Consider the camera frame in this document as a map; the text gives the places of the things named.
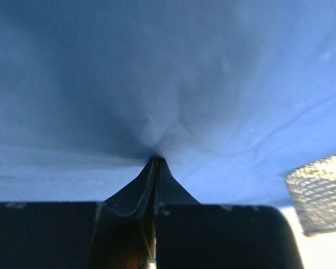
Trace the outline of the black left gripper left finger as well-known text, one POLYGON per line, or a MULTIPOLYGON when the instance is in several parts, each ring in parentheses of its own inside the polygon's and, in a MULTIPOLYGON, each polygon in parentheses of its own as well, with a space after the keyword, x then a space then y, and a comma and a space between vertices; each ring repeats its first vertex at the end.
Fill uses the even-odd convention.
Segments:
POLYGON ((101 202, 0 202, 0 268, 148 268, 155 172, 101 202))

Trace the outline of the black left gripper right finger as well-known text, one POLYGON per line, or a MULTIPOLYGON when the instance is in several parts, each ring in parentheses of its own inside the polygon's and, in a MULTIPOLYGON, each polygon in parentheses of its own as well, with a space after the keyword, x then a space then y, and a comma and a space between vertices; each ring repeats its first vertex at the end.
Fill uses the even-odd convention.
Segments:
POLYGON ((275 207, 205 205, 156 159, 158 268, 302 268, 291 227, 275 207))

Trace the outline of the blue surgical drape cloth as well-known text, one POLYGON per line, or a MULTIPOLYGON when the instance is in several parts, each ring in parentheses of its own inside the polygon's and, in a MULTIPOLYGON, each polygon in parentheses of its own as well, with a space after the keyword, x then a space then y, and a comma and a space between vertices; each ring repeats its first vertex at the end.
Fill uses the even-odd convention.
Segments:
POLYGON ((153 156, 283 207, 336 153, 336 1, 0 1, 0 201, 104 200, 153 156))

